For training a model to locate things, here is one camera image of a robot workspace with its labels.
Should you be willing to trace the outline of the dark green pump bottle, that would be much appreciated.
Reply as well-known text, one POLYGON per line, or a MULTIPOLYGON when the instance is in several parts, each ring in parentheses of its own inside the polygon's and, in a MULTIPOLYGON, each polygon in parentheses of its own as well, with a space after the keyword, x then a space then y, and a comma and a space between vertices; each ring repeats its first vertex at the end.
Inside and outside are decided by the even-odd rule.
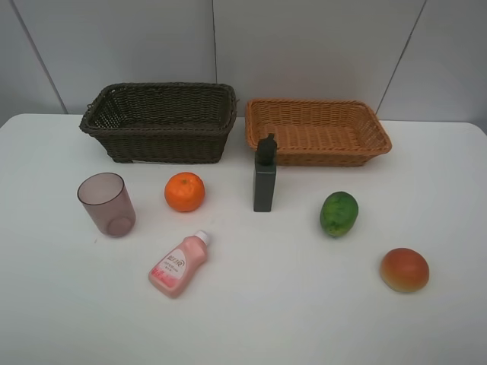
POLYGON ((270 212, 277 173, 277 142, 273 133, 259 140, 254 157, 253 210, 270 212))

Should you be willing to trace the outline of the orange mandarin fruit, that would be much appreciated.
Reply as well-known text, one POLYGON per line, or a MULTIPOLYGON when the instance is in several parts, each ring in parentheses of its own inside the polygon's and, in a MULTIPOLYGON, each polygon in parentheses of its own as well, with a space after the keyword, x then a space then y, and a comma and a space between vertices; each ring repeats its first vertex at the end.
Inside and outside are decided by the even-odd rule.
POLYGON ((195 211, 205 199, 204 182, 195 173, 178 173, 167 181, 164 187, 164 198, 175 211, 195 211))

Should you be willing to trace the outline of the pink lotion bottle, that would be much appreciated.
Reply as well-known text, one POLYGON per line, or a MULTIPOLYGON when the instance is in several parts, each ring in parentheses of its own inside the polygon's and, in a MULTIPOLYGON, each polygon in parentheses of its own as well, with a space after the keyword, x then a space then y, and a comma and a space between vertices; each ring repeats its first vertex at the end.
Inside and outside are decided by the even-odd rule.
POLYGON ((150 270, 148 280, 167 297, 178 297, 207 261, 209 244, 209 235, 203 230, 186 237, 150 270))

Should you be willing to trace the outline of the translucent purple plastic cup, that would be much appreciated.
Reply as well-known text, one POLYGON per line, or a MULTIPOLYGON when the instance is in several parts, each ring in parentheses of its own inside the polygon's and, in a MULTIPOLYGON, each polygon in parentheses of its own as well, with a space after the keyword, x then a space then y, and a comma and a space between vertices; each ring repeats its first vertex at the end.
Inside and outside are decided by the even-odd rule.
POLYGON ((125 181, 116 173, 98 173, 79 187, 77 197, 98 230, 111 237, 127 235, 136 214, 125 181))

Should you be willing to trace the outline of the red orange peach fruit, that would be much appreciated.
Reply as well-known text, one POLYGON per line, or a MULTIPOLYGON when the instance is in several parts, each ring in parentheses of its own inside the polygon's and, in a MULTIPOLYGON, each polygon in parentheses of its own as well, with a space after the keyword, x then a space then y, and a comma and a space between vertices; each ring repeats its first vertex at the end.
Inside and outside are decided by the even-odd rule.
POLYGON ((408 248, 396 248, 382 258, 380 276, 392 290, 414 293, 428 284, 429 265, 418 252, 408 248))

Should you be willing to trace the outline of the orange wicker basket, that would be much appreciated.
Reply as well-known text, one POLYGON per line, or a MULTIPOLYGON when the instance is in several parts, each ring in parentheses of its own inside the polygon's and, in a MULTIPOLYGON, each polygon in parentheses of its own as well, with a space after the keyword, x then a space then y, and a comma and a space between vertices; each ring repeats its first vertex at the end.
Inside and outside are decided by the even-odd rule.
POLYGON ((253 150, 273 134, 281 166, 359 167, 392 149, 374 111, 357 100, 252 99, 245 131, 253 150))

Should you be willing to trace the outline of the dark brown wicker basket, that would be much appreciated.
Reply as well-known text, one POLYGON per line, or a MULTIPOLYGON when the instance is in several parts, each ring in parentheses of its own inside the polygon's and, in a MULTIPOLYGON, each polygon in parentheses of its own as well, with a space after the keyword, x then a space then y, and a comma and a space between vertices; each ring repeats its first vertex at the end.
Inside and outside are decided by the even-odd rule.
POLYGON ((105 87, 81 119, 117 163, 217 163, 234 126, 233 87, 210 83, 119 83, 105 87))

